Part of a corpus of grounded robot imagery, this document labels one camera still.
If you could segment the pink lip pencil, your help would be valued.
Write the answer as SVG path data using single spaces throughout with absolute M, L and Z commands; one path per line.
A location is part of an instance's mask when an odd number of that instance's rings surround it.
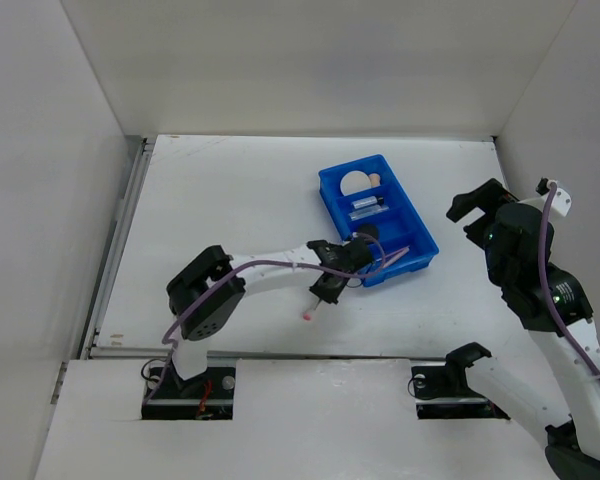
M 389 266 L 393 265 L 398 260 L 400 260 L 403 256 L 405 256 L 408 252 L 409 252 L 409 247 L 404 247 L 400 250 L 392 252 L 391 254 L 389 254 L 387 256 L 387 259 L 384 262 L 384 267 L 388 268 Z

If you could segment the beige makeup sponge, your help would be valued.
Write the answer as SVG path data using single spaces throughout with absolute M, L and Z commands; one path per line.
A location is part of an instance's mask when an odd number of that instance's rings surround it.
M 370 174 L 369 180 L 372 188 L 376 188 L 381 185 L 381 176 L 378 173 Z

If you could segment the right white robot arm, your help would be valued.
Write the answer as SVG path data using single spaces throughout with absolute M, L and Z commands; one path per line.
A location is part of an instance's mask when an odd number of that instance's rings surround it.
M 559 479 L 600 479 L 600 344 L 593 309 L 571 273 L 550 262 L 554 221 L 565 218 L 571 195 L 543 178 L 537 197 L 520 200 L 490 179 L 456 195 L 447 212 L 454 223 L 474 209 L 482 216 L 465 226 L 485 254 L 490 282 L 520 320 L 563 395 L 548 402 L 473 342 L 445 357 L 443 381 L 452 392 L 481 395 L 519 424 L 544 451 Z

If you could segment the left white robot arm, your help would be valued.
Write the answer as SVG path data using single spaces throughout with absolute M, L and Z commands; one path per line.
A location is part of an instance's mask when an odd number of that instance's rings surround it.
M 335 304 L 351 279 L 384 250 L 372 236 L 355 233 L 342 243 L 309 241 L 264 255 L 231 256 L 219 245 L 204 249 L 167 285 L 174 323 L 162 343 L 170 348 L 169 384 L 181 396 L 197 394 L 207 369 L 208 339 L 227 324 L 239 302 L 276 290 L 304 288 L 318 303 Z

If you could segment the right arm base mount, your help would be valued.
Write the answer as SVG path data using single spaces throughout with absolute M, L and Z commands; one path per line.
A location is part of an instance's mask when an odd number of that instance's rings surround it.
M 510 419 L 491 400 L 455 385 L 442 362 L 412 363 L 407 391 L 419 420 Z

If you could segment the black round compact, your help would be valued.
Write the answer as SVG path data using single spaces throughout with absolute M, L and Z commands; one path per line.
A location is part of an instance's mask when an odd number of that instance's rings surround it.
M 357 228 L 356 236 L 362 238 L 366 243 L 373 243 L 379 240 L 379 230 L 373 224 L 364 223 Z

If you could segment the clear vial black cap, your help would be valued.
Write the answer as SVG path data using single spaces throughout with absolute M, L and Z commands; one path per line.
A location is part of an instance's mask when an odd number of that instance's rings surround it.
M 383 203 L 384 198 L 382 196 L 369 196 L 352 201 L 351 206 L 354 210 L 360 210 L 375 205 L 382 205 Z

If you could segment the cream round powder puff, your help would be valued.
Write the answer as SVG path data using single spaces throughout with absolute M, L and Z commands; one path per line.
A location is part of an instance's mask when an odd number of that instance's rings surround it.
M 368 174 L 363 171 L 353 170 L 347 172 L 340 180 L 340 191 L 343 196 L 353 195 L 372 188 Z

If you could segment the pink handle makeup brush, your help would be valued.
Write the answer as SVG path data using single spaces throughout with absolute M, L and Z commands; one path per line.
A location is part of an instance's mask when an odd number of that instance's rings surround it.
M 320 306 L 320 304 L 321 304 L 321 300 L 320 300 L 320 299 L 317 299 L 316 301 L 314 301 L 314 302 L 313 302 L 313 303 L 312 303 L 312 304 L 311 304 L 311 305 L 310 305 L 310 306 L 309 306 L 309 307 L 308 307 L 308 308 L 307 308 L 307 309 L 304 311 L 304 313 L 303 313 L 303 315 L 302 315 L 302 318 L 303 318 L 305 321 L 311 321 L 311 320 L 314 318 L 314 316 L 315 316 L 315 314 L 316 314 L 316 311 L 317 311 L 318 307 Z

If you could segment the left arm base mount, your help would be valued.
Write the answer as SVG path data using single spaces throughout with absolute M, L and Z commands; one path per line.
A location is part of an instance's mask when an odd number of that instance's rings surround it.
M 163 363 L 150 359 L 141 370 L 145 391 L 141 419 L 153 421 L 225 421 L 233 419 L 237 360 L 211 358 L 201 374 L 183 380 L 172 366 L 160 382 Z

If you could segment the clear plastic bottle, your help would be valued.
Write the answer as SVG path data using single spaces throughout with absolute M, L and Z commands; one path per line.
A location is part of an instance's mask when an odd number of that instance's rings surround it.
M 368 218 L 372 215 L 376 215 L 382 213 L 388 209 L 387 206 L 384 205 L 372 205 L 366 208 L 358 209 L 349 213 L 349 218 L 352 222 L 361 220 L 363 218 Z

